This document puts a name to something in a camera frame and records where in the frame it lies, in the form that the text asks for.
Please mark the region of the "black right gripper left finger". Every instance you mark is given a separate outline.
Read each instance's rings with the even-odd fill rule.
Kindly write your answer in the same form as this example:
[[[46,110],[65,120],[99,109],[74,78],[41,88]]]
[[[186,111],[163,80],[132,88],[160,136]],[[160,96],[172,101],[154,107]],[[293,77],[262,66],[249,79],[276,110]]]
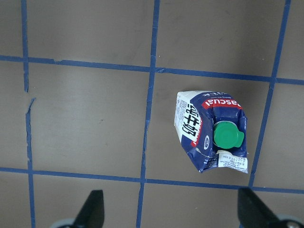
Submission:
[[[90,192],[74,221],[75,228],[102,228],[105,219],[102,190]]]

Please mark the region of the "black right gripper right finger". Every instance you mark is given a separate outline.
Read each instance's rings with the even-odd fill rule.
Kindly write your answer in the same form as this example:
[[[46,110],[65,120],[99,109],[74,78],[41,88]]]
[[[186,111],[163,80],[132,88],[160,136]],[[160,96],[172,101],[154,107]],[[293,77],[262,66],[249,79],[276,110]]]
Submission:
[[[244,228],[302,228],[304,224],[290,217],[280,218],[250,189],[240,188],[237,216]]]

